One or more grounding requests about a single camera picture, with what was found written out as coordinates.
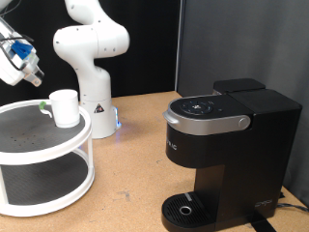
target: coffee maker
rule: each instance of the coffee maker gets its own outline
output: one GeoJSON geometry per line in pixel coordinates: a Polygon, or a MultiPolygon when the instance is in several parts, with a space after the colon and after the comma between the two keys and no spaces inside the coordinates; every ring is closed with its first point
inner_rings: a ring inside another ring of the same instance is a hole
{"type": "Polygon", "coordinates": [[[194,191],[162,205],[171,232],[211,232],[274,215],[301,105],[254,79],[217,81],[215,95],[171,101],[166,155],[196,168],[194,191]]]}

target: wooden table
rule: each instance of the wooden table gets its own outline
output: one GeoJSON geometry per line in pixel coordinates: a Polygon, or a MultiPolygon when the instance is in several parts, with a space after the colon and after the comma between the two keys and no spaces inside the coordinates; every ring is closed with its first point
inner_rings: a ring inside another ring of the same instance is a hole
{"type": "MultiPolygon", "coordinates": [[[[39,217],[0,217],[0,232],[160,232],[161,206],[171,195],[192,191],[195,169],[177,166],[165,155],[162,112],[176,92],[113,99],[122,128],[94,140],[96,178],[90,190],[67,208],[39,217]]],[[[280,202],[302,205],[286,189],[280,202]]],[[[279,232],[309,231],[309,214],[282,208],[268,220],[279,232]]],[[[254,232],[250,225],[224,230],[254,232]]]]}

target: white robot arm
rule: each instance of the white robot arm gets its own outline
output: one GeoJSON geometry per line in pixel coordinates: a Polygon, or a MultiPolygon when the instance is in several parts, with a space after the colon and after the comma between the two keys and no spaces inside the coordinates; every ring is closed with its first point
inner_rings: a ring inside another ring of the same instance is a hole
{"type": "Polygon", "coordinates": [[[94,59],[125,53],[129,35],[125,27],[108,17],[98,0],[66,0],[66,6],[74,20],[86,25],[58,30],[54,49],[77,74],[81,106],[92,118],[93,138],[103,138],[117,128],[116,109],[111,102],[110,76],[95,66],[94,59]]]}
{"type": "MultiPolygon", "coordinates": [[[[3,9],[6,5],[2,4],[0,8],[3,9]]],[[[14,86],[21,79],[36,87],[42,84],[44,74],[38,67],[39,57],[36,49],[28,43],[29,40],[32,41],[19,35],[0,17],[0,78],[9,85],[14,86]]]]}

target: wall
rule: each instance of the wall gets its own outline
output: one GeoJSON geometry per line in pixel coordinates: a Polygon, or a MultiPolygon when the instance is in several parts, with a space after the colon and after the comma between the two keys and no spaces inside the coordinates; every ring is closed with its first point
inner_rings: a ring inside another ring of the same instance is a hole
{"type": "Polygon", "coordinates": [[[211,94],[215,80],[251,77],[301,103],[284,185],[309,206],[309,2],[184,2],[178,92],[211,94]]]}
{"type": "MultiPolygon", "coordinates": [[[[18,0],[10,4],[12,8],[18,0]]],[[[174,90],[179,29],[180,0],[99,0],[105,12],[124,25],[130,34],[127,53],[95,61],[111,75],[112,97],[174,90]]],[[[53,50],[55,32],[78,23],[73,21],[64,0],[21,1],[5,15],[20,34],[35,41],[33,46],[45,73],[43,84],[35,88],[26,81],[15,87],[0,82],[0,105],[31,99],[45,99],[58,89],[78,90],[76,74],[53,50]]]]}

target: blue light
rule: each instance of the blue light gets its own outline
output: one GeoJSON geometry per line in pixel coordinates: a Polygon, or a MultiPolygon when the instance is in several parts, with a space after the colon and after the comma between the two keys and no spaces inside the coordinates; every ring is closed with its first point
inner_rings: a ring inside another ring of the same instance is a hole
{"type": "Polygon", "coordinates": [[[116,127],[119,128],[121,125],[121,122],[118,121],[118,108],[116,108],[116,127]]]}

